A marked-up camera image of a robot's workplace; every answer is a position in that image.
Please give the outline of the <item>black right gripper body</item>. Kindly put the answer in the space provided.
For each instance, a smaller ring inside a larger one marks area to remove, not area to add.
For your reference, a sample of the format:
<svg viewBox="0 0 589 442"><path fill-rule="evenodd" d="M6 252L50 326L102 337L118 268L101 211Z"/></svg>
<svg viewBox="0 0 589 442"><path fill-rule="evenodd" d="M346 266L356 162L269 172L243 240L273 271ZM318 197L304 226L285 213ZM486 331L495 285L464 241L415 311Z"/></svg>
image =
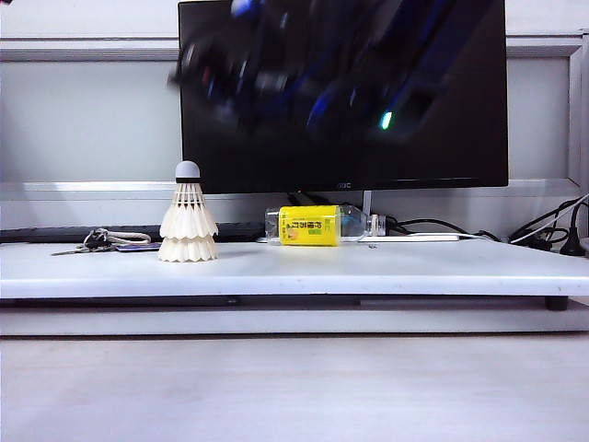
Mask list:
<svg viewBox="0 0 589 442"><path fill-rule="evenodd" d="M170 76L185 134L299 130L299 21L294 17L182 17Z"/></svg>

